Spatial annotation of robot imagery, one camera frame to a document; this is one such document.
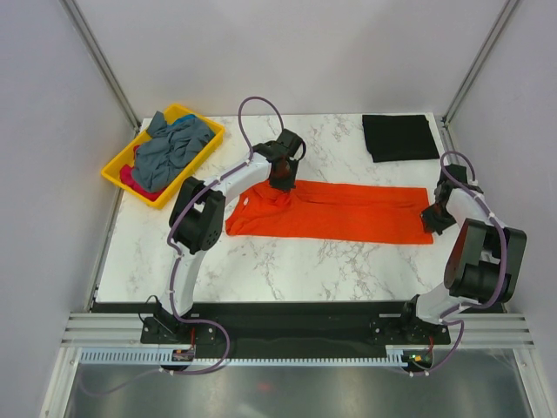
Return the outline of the orange t shirt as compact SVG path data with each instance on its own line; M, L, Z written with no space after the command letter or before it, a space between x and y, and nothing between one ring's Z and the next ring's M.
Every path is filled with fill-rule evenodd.
M425 188L299 180L283 192L269 181L240 194L225 222L230 236L335 239L393 245L431 245L421 212Z

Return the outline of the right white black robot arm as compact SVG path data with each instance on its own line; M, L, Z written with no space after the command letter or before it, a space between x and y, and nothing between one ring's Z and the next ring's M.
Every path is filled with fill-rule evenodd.
M488 309L513 297L527 235L501 222L480 192L455 188L441 206L460 228L443 276L428 293L413 298L413 313L399 320L400 336L419 342L438 325L468 308Z

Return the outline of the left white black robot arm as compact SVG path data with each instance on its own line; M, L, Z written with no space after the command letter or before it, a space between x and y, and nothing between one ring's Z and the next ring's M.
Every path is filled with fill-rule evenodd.
M291 145L269 141L237 165L207 180L190 177L184 181L171 214L168 245L174 249L170 276L161 297L167 312L161 333L181 342L191 332L184 316L193 306L193 293L205 255L217 244L225 223L225 208L242 193L261 182L288 192L295 187L299 158L306 145L296 139Z

